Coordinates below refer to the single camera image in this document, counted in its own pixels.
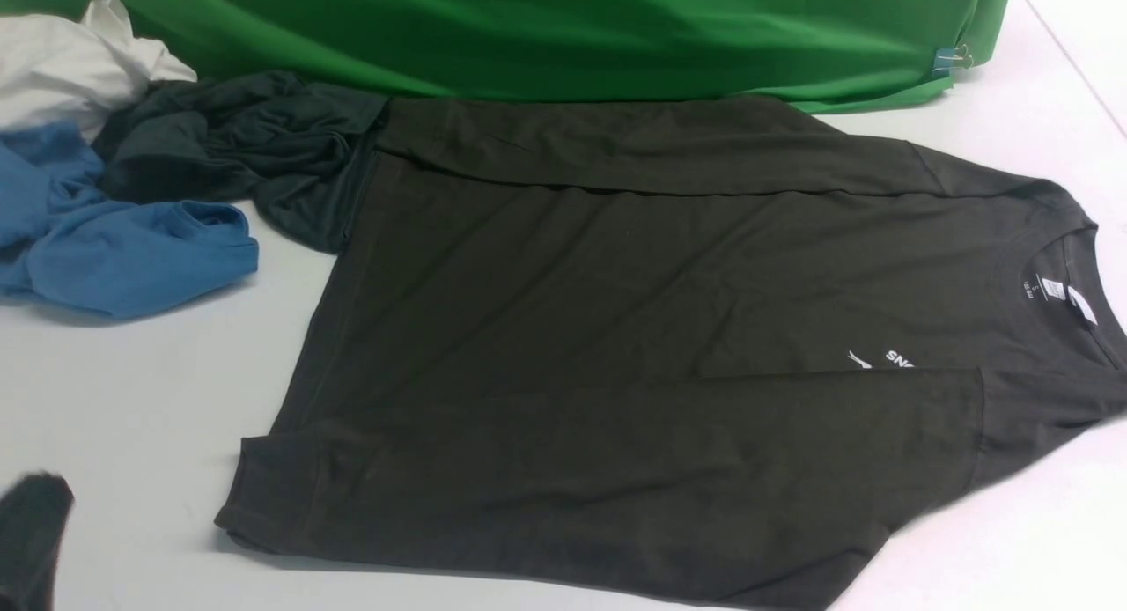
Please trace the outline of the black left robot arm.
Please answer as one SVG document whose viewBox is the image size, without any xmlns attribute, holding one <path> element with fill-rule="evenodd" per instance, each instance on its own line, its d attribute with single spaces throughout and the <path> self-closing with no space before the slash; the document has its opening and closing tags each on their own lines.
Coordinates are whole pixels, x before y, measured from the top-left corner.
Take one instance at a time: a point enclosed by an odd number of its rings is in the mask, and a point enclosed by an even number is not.
<svg viewBox="0 0 1127 611">
<path fill-rule="evenodd" d="M 64 478 L 24 475 L 1 498 L 1 608 L 52 610 L 59 554 L 74 503 Z"/>
</svg>

